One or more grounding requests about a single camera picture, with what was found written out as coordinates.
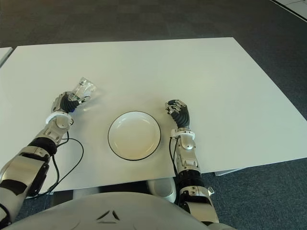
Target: white plate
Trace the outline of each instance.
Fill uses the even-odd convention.
[[[111,125],[108,141],[119,157],[137,161],[151,155],[158,147],[161,131],[157,121],[143,112],[128,112]]]

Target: robot forearm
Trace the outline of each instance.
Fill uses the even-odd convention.
[[[52,114],[46,126],[32,142],[21,149],[0,172],[0,229],[16,218],[24,199],[39,193],[49,169],[50,157],[67,133],[73,121],[72,112],[80,102],[68,100],[68,93],[61,94],[52,105]]]
[[[199,221],[218,223],[210,195],[212,188],[205,188],[201,171],[196,158],[195,134],[189,128],[189,112],[180,100],[171,100],[165,104],[167,112],[172,116],[178,129],[172,130],[172,137],[177,139],[177,186],[179,190],[179,206],[196,217]]]

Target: plate rim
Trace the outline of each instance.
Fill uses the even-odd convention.
[[[117,119],[119,119],[121,116],[123,116],[123,115],[125,115],[125,114],[128,114],[128,113],[132,113],[132,112],[143,113],[143,114],[147,114],[148,116],[152,117],[153,120],[157,123],[157,125],[158,125],[158,127],[159,127],[159,131],[160,131],[160,138],[159,138],[159,142],[158,142],[158,144],[157,144],[157,147],[156,147],[149,155],[147,155],[146,157],[143,157],[143,158],[140,158],[140,159],[136,159],[136,160],[127,159],[127,158],[124,158],[124,157],[119,156],[117,153],[115,153],[115,152],[113,151],[113,149],[112,149],[112,147],[111,147],[111,145],[110,145],[110,140],[109,140],[110,129],[111,129],[111,127],[113,126],[114,122],[115,122]],[[143,160],[143,159],[145,159],[145,158],[151,156],[151,155],[157,150],[157,148],[159,147],[160,142],[161,142],[161,128],[160,128],[160,125],[159,125],[159,123],[157,122],[157,120],[156,120],[153,116],[151,116],[150,114],[148,114],[148,113],[146,113],[146,112],[138,111],[138,110],[133,110],[133,111],[125,112],[125,113],[119,115],[118,117],[116,117],[116,118],[114,119],[114,121],[112,122],[112,124],[110,125],[109,130],[108,130],[108,133],[107,133],[107,142],[108,142],[109,147],[110,147],[110,149],[112,150],[112,152],[113,152],[115,155],[117,155],[118,157],[120,157],[120,158],[122,158],[122,159],[124,159],[124,160],[127,160],[127,161],[140,161],[140,160]]]

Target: wire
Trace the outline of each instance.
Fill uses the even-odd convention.
[[[72,168],[68,173],[66,173],[66,175],[63,176],[62,179],[60,179],[60,181],[57,183],[56,186],[58,186],[58,184],[61,183],[61,181],[64,180],[64,178],[67,177],[67,176],[69,175],[69,173],[71,173],[71,172],[80,164],[80,162],[82,161],[82,158],[83,158],[83,156],[84,156],[84,147],[83,147],[83,145],[81,144],[81,142],[78,141],[77,139],[74,139],[74,138],[69,138],[69,139],[70,139],[70,140],[77,141],[77,142],[80,144],[80,146],[81,146],[81,148],[82,148],[81,157],[80,157],[79,161],[75,164],[75,166],[73,166],[73,168]]]
[[[176,144],[175,144],[175,149],[174,149],[174,154],[173,154],[174,161],[175,161],[175,153],[176,153],[177,143],[178,143],[178,138],[176,138]]]
[[[175,175],[176,175],[176,177],[178,176],[178,172],[177,172],[177,168],[176,168],[176,166],[175,166],[175,162],[174,162],[174,158],[173,158],[173,156],[172,156],[172,151],[171,151],[171,143],[172,143],[172,137],[170,137],[170,139],[169,139],[169,145],[168,145],[168,150],[169,150],[169,155],[170,155],[170,157],[171,157],[171,159],[172,159],[172,163],[173,163],[173,167],[174,167],[174,172],[175,172]]]
[[[82,148],[82,153],[81,153],[81,157],[80,157],[79,161],[76,163],[75,166],[73,166],[73,168],[65,176],[62,177],[62,179],[59,179],[59,169],[58,169],[57,163],[56,163],[54,155],[53,155],[52,156],[52,161],[53,161],[54,167],[55,167],[56,172],[57,172],[57,180],[56,180],[56,182],[49,189],[47,189],[46,192],[38,194],[37,196],[34,196],[34,197],[30,198],[30,199],[37,199],[37,198],[39,198],[39,197],[41,197],[43,195],[46,195],[46,194],[49,195],[59,185],[59,183],[61,183],[61,181],[64,180],[64,178],[66,178],[79,165],[79,163],[83,159],[84,147],[83,147],[83,145],[82,145],[82,143],[80,141],[78,141],[77,139],[74,139],[74,138],[70,138],[68,132],[67,132],[67,138],[63,138],[63,140],[67,140],[67,141],[59,144],[58,147],[66,144],[69,140],[77,141],[80,144],[80,146]]]
[[[62,139],[62,140],[67,140],[67,141],[64,141],[63,143],[60,143],[60,144],[57,146],[57,148],[60,147],[60,146],[62,146],[62,145],[65,145],[65,144],[69,141],[70,138],[69,138],[69,133],[68,133],[68,131],[67,131],[66,134],[67,134],[67,138],[64,138],[64,139]]]

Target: gray carpet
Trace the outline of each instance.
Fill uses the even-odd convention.
[[[269,0],[1,0],[0,47],[221,36],[234,37],[307,118],[307,23]],[[307,229],[305,165],[204,179],[224,223]],[[21,215],[44,202],[26,201]]]

